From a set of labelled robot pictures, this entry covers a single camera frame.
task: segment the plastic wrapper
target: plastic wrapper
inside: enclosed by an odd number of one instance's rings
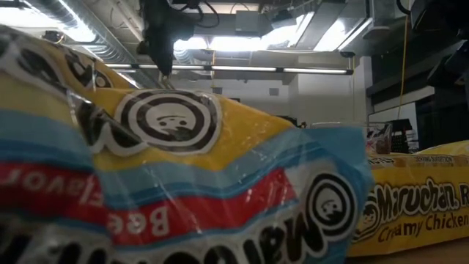
[[[469,237],[467,142],[431,155],[373,155],[376,185],[369,193],[350,257],[390,254]]]
[[[341,263],[360,129],[128,84],[0,27],[0,263]]]

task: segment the red stripe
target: red stripe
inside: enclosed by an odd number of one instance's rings
[[[38,216],[101,226],[110,213],[108,227],[116,245],[156,243],[198,230],[242,227],[259,213],[296,198],[283,169],[231,199],[169,197],[138,210],[107,211],[101,197],[94,175],[37,164],[0,164],[0,208],[21,208]],[[157,227],[167,227],[167,232]]]

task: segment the maruchan ramen package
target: maruchan ramen package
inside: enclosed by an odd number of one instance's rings
[[[376,185],[368,195],[349,256],[390,254],[468,237],[469,157],[436,155],[438,150],[462,152],[466,145],[459,142],[429,150],[434,155],[370,158]]]
[[[373,184],[361,129],[128,89],[0,27],[0,263],[342,263]]]

